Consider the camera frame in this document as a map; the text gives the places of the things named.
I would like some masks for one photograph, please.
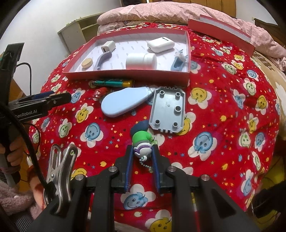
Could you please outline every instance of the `metal spring clamp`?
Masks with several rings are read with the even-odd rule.
[[[78,148],[73,144],[67,147],[63,157],[58,144],[54,144],[51,148],[47,184],[51,188],[52,196],[49,197],[45,190],[43,194],[46,206],[58,195],[59,205],[55,214],[60,213],[63,206],[72,200],[70,179],[77,156]]]

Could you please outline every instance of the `green toy figure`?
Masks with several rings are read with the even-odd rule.
[[[143,162],[151,157],[152,153],[151,142],[153,138],[152,135],[147,132],[148,127],[148,120],[140,121],[131,128],[130,135],[132,137],[135,156],[139,158],[141,165],[151,168],[150,166],[143,164]]]

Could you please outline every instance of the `human hand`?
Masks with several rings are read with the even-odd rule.
[[[8,162],[11,163],[11,166],[17,166],[20,165],[23,159],[23,153],[24,153],[24,140],[22,137],[16,138],[11,144],[10,144],[10,151],[11,153],[7,156]],[[5,153],[5,147],[0,144],[0,154]]]

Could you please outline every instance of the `pink blanket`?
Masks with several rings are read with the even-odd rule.
[[[221,20],[247,33],[258,52],[267,56],[281,70],[286,70],[286,49],[276,43],[266,30],[195,3],[156,2],[120,7],[102,14],[97,23],[100,24],[99,32],[103,33],[114,29],[111,27],[114,24],[125,26],[125,21],[159,21],[187,25],[188,19],[198,20],[200,15]]]

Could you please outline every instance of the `round wooden disc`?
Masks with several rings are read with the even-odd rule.
[[[90,66],[92,66],[92,64],[93,64],[92,58],[87,58],[82,62],[82,67],[84,69],[88,69]]]

